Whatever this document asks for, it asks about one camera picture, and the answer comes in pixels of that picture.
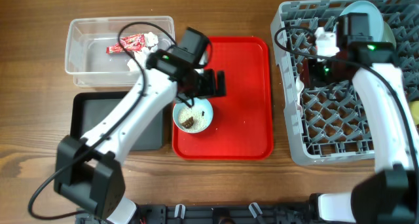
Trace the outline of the light blue plate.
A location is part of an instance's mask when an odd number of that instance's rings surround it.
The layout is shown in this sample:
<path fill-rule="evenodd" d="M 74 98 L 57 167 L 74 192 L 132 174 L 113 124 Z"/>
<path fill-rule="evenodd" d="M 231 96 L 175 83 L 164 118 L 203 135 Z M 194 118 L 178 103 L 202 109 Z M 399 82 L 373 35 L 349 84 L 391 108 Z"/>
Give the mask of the light blue plate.
<path fill-rule="evenodd" d="M 373 41 L 381 42 L 384 34 L 384 20 L 378 8 L 369 1 L 356 1 L 347 6 L 340 16 L 351 12 L 368 14 L 369 33 Z"/>

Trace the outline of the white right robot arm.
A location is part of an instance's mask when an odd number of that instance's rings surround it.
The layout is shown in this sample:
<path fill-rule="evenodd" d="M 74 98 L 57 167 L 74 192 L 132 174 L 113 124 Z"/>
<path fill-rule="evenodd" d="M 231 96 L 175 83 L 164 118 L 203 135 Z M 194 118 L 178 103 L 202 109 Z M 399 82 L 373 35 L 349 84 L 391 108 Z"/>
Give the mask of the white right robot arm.
<path fill-rule="evenodd" d="M 348 193 L 322 194 L 318 216 L 347 223 L 418 222 L 418 132 L 391 43 L 375 39 L 369 15 L 338 17 L 337 30 L 314 32 L 316 54 L 303 65 L 310 88 L 349 82 L 359 96 L 374 146 L 375 173 Z"/>

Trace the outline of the mint green bowl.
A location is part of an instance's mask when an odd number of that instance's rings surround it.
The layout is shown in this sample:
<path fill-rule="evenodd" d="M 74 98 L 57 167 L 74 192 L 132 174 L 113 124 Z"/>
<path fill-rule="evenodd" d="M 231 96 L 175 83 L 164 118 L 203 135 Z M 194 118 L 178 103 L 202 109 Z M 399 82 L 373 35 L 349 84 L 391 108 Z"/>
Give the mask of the mint green bowl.
<path fill-rule="evenodd" d="M 382 36 L 382 42 L 387 42 L 387 43 L 391 43 L 393 45 L 394 48 L 397 47 L 397 43 L 395 40 L 395 36 L 392 32 L 391 27 L 389 26 L 388 23 L 384 22 L 384 32 L 383 32 L 383 36 Z"/>

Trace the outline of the yellow plastic cup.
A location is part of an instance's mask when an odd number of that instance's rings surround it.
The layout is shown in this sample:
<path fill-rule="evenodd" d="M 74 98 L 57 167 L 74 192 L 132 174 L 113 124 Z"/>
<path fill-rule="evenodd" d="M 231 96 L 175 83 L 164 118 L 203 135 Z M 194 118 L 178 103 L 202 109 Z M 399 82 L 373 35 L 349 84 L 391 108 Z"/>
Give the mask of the yellow plastic cup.
<path fill-rule="evenodd" d="M 412 101 L 409 103 L 409 109 L 416 126 L 419 125 L 419 101 Z"/>

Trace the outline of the red snack wrapper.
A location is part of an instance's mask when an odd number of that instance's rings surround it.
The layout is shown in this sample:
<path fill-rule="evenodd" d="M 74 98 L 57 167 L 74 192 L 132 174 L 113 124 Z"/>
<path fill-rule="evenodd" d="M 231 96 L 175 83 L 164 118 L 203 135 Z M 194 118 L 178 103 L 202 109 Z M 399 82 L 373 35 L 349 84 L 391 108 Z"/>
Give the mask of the red snack wrapper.
<path fill-rule="evenodd" d="M 126 49 L 128 52 L 137 52 L 145 47 L 145 36 L 143 33 L 122 37 L 120 44 L 117 43 L 113 46 L 106 48 L 107 54 L 120 53 Z"/>

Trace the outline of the white napkin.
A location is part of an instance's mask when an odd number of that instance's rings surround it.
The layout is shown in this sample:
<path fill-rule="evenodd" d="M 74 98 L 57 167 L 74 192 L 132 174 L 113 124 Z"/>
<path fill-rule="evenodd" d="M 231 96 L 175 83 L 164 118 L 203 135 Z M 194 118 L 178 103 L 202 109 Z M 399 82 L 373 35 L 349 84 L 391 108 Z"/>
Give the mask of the white napkin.
<path fill-rule="evenodd" d="M 148 32 L 144 34 L 145 45 L 147 47 L 154 47 L 158 44 L 158 36 L 153 32 Z"/>
<path fill-rule="evenodd" d="M 143 47 L 140 51 L 134 52 L 134 59 L 128 61 L 127 66 L 130 71 L 140 71 L 146 67 L 147 58 L 152 53 L 148 47 Z"/>

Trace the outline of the blue bowl with rice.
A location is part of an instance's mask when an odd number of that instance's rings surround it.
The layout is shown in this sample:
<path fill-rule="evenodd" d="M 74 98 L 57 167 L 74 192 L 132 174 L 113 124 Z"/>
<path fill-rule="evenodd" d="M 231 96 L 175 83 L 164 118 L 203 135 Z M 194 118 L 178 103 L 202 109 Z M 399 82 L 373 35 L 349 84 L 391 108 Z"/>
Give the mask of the blue bowl with rice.
<path fill-rule="evenodd" d="M 191 105 L 189 107 L 185 103 L 176 103 L 173 107 L 172 118 L 175 126 L 183 132 L 190 134 L 197 134 L 203 132 L 209 127 L 213 120 L 213 107 L 207 99 L 194 99 L 188 100 L 187 103 Z M 186 129 L 181 126 L 181 123 L 187 120 L 189 117 L 194 118 L 194 124 L 191 128 Z"/>

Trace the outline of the white plastic spoon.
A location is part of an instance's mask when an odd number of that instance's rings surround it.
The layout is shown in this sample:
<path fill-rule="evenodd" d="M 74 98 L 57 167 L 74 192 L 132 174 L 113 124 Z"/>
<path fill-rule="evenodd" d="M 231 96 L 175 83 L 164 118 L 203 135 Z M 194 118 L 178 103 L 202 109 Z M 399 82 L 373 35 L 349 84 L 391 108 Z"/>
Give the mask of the white plastic spoon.
<path fill-rule="evenodd" d="M 298 76 L 295 80 L 295 87 L 296 87 L 296 99 L 297 99 L 297 103 L 301 102 L 301 93 L 304 90 L 304 83 L 301 80 L 300 76 Z"/>

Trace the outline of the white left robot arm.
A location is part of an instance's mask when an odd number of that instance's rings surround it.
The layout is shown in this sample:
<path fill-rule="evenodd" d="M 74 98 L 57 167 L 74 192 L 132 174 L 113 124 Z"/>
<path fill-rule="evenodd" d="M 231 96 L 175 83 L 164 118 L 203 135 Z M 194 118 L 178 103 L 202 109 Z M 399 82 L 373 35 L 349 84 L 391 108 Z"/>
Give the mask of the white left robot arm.
<path fill-rule="evenodd" d="M 180 43 L 149 55 L 137 83 L 120 103 L 81 138 L 58 145 L 54 190 L 108 223 L 131 223 L 137 204 L 124 196 L 122 165 L 147 125 L 169 103 L 193 107 L 226 94 L 223 71 L 202 65 L 208 37 L 188 28 Z"/>

